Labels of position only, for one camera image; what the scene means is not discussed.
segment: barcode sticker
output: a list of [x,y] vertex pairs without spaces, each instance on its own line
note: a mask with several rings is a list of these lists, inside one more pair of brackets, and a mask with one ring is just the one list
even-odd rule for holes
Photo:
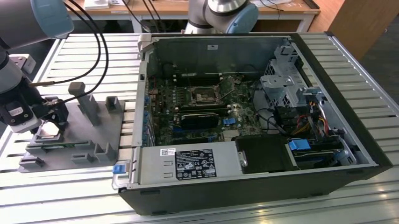
[[130,12],[124,12],[124,11],[112,11],[112,14],[128,14]]
[[175,155],[176,149],[175,148],[162,148],[162,156],[164,155]]

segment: metal table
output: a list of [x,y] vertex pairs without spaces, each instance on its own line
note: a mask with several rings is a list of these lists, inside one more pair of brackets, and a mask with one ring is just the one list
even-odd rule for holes
[[[128,152],[132,138],[140,63],[138,37],[138,34],[107,34],[111,69],[95,94],[98,100],[107,95],[127,100],[120,156]],[[31,134],[14,134],[8,128],[0,139],[0,222],[336,224],[398,221],[399,107],[335,37],[324,33],[302,34],[302,37],[387,153],[393,169],[370,180],[348,184],[328,196],[143,217],[135,214],[111,187],[112,167],[20,174],[16,169]],[[95,59],[92,35],[75,34],[56,40],[35,81],[80,75],[92,67]],[[82,79],[87,88],[98,82],[102,73],[99,68]],[[67,98],[67,88],[68,85],[62,84],[42,87],[40,92]]]

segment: motherboard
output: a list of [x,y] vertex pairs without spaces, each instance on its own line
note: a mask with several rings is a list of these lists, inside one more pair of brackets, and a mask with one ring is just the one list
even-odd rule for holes
[[240,74],[150,79],[155,145],[231,141],[260,134],[251,102],[254,83]]

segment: blue latch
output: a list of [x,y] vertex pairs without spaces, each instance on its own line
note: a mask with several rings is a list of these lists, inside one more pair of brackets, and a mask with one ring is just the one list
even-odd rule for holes
[[311,146],[306,139],[295,139],[288,143],[291,151],[294,150],[310,150]]
[[114,174],[124,174],[126,173],[126,165],[115,165],[112,168]]
[[236,123],[236,119],[235,118],[230,118],[230,119],[224,119],[223,120],[223,124],[224,125],[232,125]]

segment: gray robot arm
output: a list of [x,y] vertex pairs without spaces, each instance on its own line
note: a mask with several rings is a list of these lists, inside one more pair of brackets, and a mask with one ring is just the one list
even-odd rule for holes
[[14,132],[40,126],[50,102],[30,87],[31,81],[7,50],[58,38],[72,30],[63,0],[0,0],[0,119]]
[[186,34],[248,33],[258,21],[250,0],[190,0]]

